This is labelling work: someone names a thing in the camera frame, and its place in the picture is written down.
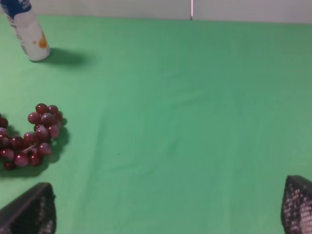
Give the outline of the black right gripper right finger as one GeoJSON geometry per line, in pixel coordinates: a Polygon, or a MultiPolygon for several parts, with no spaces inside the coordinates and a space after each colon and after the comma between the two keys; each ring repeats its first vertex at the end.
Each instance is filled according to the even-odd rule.
{"type": "Polygon", "coordinates": [[[300,175],[286,178],[281,204],[281,223],[286,234],[312,232],[312,182],[300,175]]]}

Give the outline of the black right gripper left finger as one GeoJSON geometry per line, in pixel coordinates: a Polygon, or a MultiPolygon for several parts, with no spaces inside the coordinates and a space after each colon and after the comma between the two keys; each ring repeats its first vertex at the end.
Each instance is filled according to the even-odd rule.
{"type": "Polygon", "coordinates": [[[2,234],[54,234],[55,194],[50,183],[38,183],[0,210],[2,234]]]}

